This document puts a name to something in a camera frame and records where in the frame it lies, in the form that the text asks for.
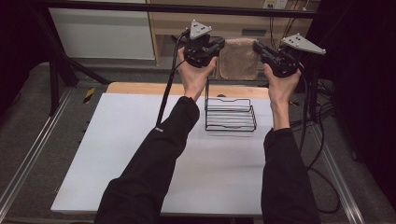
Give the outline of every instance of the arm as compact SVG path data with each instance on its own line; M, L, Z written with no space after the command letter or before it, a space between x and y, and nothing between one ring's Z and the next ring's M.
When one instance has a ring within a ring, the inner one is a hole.
M270 82L268 93L274 119L274 128L264 140L264 223L320 223L309 177L289 121L289 99L301 73L279 78L265 64L264 74Z
M184 61L183 49L178 51L178 58ZM197 69L187 63L179 67L184 96L168 119L151 130L121 176L110 181L95 223L158 223L176 160L199 118L195 102L215 66L216 58L206 68Z

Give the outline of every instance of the wire rack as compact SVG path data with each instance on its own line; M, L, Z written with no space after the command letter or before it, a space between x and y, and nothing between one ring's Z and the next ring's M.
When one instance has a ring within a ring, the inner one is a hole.
M254 132L257 128L249 99L209 98L209 80L205 90L205 129L207 131Z

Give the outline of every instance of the black controller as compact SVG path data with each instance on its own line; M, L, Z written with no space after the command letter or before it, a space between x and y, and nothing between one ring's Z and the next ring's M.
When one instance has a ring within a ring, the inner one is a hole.
M253 45L254 51L260 54L262 63L268 63L276 77L289 77L297 72L298 61L287 53L286 48L276 52L259 41Z
M207 66L213 57L219 56L220 50L224 48L225 40L219 37L210 41L210 26L205 26L193 21L190 31L186 34L187 44L184 48L184 58L187 63L194 67Z

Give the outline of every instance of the white table surface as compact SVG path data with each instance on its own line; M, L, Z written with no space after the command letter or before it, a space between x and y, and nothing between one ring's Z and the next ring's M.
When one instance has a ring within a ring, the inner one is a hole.
M169 96L164 118L178 96ZM120 176L147 133L154 127L160 95L105 93L78 149L52 211L95 213L108 182ZM271 129L268 99L251 99L257 130L253 133L205 131L201 115L178 158L162 213L167 215L259 216L262 142Z

